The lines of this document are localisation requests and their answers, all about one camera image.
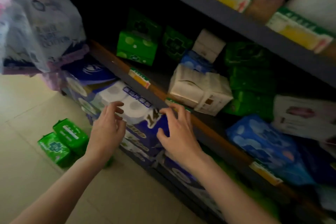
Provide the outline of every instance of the beige tiled floor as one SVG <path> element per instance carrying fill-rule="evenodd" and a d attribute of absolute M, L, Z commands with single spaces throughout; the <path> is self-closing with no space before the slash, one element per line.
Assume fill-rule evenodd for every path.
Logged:
<path fill-rule="evenodd" d="M 0 75 L 0 224 L 10 222 L 64 172 L 37 141 L 61 119 L 86 131 L 80 107 L 38 76 Z M 67 223 L 202 224 L 166 188 L 118 150 L 89 185 Z"/>

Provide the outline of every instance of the left hand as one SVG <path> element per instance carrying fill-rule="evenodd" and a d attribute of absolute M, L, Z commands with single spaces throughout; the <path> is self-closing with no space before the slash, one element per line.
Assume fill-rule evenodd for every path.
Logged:
<path fill-rule="evenodd" d="M 104 165 L 123 140 L 126 122 L 116 113 L 123 114 L 119 108 L 124 103 L 112 102 L 105 106 L 98 120 L 93 123 L 92 131 L 85 156 L 101 161 Z"/>

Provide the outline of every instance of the white plastic bag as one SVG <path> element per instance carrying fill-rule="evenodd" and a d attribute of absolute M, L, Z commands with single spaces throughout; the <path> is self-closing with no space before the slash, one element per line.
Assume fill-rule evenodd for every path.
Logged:
<path fill-rule="evenodd" d="M 21 39 L 24 33 L 16 27 L 22 17 L 16 16 L 17 5 L 8 7 L 0 19 L 0 73 L 1 74 L 35 74 L 40 71 L 31 61 Z"/>
<path fill-rule="evenodd" d="M 11 17 L 21 18 L 22 43 L 40 71 L 57 71 L 89 51 L 82 18 L 70 0 L 12 2 L 20 9 Z"/>

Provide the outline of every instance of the forearm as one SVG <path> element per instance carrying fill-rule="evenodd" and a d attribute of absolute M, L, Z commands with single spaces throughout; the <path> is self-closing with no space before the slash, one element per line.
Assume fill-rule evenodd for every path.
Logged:
<path fill-rule="evenodd" d="M 278 223 L 213 161 L 204 154 L 189 167 L 212 198 L 229 224 Z"/>
<path fill-rule="evenodd" d="M 11 224 L 65 223 L 79 198 L 101 170 L 99 161 L 82 157 Z"/>

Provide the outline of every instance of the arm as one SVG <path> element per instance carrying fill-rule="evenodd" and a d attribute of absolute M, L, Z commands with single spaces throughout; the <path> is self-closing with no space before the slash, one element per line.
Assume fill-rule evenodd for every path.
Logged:
<path fill-rule="evenodd" d="M 163 147 L 204 186 L 221 209 L 229 224 L 278 223 L 253 199 L 246 195 L 199 146 L 191 125 L 190 112 L 178 104 L 178 119 L 171 108 L 160 112 L 167 115 L 170 137 L 160 129 L 157 137 Z"/>
<path fill-rule="evenodd" d="M 126 123 L 115 112 L 123 113 L 113 102 L 95 121 L 85 155 L 59 178 L 42 196 L 11 224 L 65 223 L 86 187 L 110 159 L 125 135 Z"/>

